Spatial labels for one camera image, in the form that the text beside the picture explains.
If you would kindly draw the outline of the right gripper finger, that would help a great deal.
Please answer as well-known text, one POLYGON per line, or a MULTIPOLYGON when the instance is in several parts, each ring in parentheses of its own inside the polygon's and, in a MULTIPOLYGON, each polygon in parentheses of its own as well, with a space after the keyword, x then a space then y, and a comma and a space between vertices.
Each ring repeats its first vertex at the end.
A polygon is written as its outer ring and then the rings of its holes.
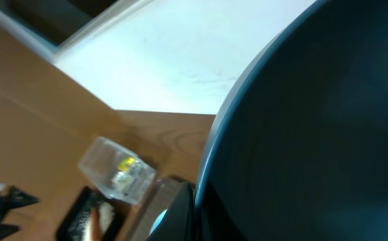
POLYGON ((194 209, 193 190, 183 183, 161 222, 147 241, 191 241, 194 209))

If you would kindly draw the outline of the small light blue bowl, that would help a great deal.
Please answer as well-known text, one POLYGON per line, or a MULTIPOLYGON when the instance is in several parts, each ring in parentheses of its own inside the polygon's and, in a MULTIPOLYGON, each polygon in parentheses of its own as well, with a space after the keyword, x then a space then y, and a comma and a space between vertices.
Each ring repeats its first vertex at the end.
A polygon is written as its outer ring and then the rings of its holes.
POLYGON ((151 229, 150 229, 150 231, 149 231, 149 235, 151 235, 154 231, 155 231, 155 229, 160 225, 160 223, 161 223, 161 221, 163 220, 163 218, 165 217, 165 215, 166 215, 166 212, 167 212, 167 210, 164 210, 155 220, 154 220, 154 222, 153 222, 153 224, 152 224, 152 227, 151 227, 151 229))

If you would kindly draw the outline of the white paper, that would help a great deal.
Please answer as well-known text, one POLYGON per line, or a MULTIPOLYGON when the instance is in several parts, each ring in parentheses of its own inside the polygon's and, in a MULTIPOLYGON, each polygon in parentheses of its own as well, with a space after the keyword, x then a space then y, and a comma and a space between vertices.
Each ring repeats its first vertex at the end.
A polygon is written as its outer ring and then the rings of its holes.
POLYGON ((126 192, 131 187, 134 180, 135 179, 131 175, 124 172, 118 172, 111 179, 111 183, 115 190, 126 192))

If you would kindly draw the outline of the pile of white rice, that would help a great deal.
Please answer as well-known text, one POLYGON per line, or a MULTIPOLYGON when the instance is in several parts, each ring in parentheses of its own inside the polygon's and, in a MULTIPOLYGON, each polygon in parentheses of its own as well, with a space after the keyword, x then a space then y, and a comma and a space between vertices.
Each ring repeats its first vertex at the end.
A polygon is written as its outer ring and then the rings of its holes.
POLYGON ((98 197, 88 199, 69 225, 67 240, 102 240, 114 216, 115 211, 111 204, 98 197))

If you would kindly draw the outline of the green and silver wrapper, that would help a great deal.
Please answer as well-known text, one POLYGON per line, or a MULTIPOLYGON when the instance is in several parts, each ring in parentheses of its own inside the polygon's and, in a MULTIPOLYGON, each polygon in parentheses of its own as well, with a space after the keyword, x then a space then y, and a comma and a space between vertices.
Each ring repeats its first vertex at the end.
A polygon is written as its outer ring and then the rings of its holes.
POLYGON ((117 165, 117 169, 121 172, 128 172, 130 168, 135 164, 134 157, 126 157, 117 165))

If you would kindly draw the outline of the large blue plate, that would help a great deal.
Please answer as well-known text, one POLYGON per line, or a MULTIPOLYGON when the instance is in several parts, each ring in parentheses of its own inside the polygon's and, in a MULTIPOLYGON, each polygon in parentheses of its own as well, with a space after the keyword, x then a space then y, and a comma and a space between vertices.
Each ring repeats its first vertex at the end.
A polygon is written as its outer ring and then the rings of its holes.
POLYGON ((388 240, 388 0, 317 1, 212 126, 200 240, 388 240))

